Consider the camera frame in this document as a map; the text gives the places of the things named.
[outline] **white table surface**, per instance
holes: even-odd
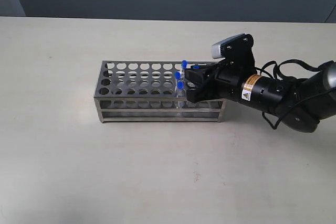
[[[0,223],[335,223],[336,117],[274,131],[228,102],[224,123],[99,122],[102,60],[211,60],[239,33],[258,66],[336,60],[336,24],[0,18]]]

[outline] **blue test tube cap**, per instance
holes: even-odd
[[[178,89],[183,89],[183,88],[184,88],[183,81],[179,81],[179,82],[177,83],[177,88],[178,88]]]
[[[180,72],[176,72],[176,73],[175,73],[175,78],[176,78],[177,80],[180,80],[180,78],[181,78],[181,73],[180,73]]]
[[[182,60],[182,69],[186,69],[188,62],[186,60]]]

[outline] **yellow warning label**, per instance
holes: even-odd
[[[251,100],[251,92],[252,89],[254,87],[254,85],[256,84],[256,82],[261,78],[262,76],[258,75],[258,74],[254,74],[252,76],[250,76],[247,81],[244,84],[243,90],[242,90],[242,95],[241,98],[247,101]]]

